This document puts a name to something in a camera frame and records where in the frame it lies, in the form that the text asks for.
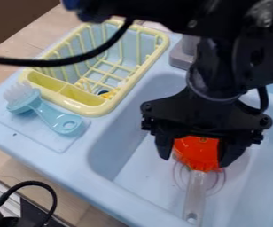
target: orange object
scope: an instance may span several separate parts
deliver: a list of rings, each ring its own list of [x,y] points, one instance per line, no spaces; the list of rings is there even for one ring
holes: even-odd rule
[[[217,147],[219,139],[185,137],[175,140],[175,156],[183,164],[203,172],[219,171]]]

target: black cable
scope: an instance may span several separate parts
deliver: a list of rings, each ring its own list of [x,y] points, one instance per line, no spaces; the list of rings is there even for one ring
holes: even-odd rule
[[[5,192],[0,197],[0,207],[9,199],[9,197],[16,192],[18,189],[26,186],[38,186],[46,189],[48,192],[51,193],[52,196],[52,206],[51,210],[47,213],[47,215],[44,217],[44,219],[35,225],[35,227],[43,227],[53,216],[53,213],[55,212],[57,205],[58,205],[58,197],[57,194],[54,192],[54,190],[47,184],[37,181],[26,181],[19,184],[14,185],[12,188],[10,188],[7,192]]]
[[[258,88],[258,94],[260,98],[260,109],[251,107],[242,101],[238,101],[238,106],[241,107],[243,110],[246,112],[253,114],[253,115],[258,115],[264,113],[269,106],[269,97],[268,97],[268,92],[266,87],[261,87]]]
[[[11,59],[6,57],[0,57],[0,64],[17,67],[62,67],[82,62],[88,59],[92,59],[97,55],[103,53],[104,51],[108,50],[109,48],[111,48],[114,44],[116,44],[132,24],[133,19],[127,18],[124,24],[121,26],[121,28],[117,30],[117,32],[106,43],[100,45],[96,49],[89,51],[87,53],[83,53],[65,59],[54,60]]]

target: dish rack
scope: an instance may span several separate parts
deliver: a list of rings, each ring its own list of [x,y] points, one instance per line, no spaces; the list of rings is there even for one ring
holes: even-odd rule
[[[107,20],[83,24],[40,59],[62,59],[105,43],[123,24]],[[110,113],[168,47],[157,30],[132,25],[117,44],[93,59],[65,67],[26,68],[19,77],[41,90],[44,98],[87,116]]]

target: light blue sink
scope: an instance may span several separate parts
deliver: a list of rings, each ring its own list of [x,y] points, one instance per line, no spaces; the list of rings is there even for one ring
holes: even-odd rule
[[[141,103],[185,86],[185,72],[168,65],[180,36],[170,39],[169,49],[114,111],[84,119],[91,124],[79,138],[55,134],[31,113],[8,113],[2,95],[19,73],[12,75],[0,85],[0,149],[130,226],[192,226],[181,219],[188,172],[173,159],[160,159],[154,138],[140,129]],[[246,99],[255,103],[256,93]],[[204,227],[273,227],[273,128],[262,145],[209,181]]]

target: light blue brush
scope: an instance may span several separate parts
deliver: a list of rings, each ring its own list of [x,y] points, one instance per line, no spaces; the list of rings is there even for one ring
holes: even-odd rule
[[[34,89],[28,82],[13,85],[4,93],[8,101],[7,109],[14,114],[33,110],[54,131],[62,135],[75,136],[85,130],[82,117],[63,113],[43,102],[41,91]]]

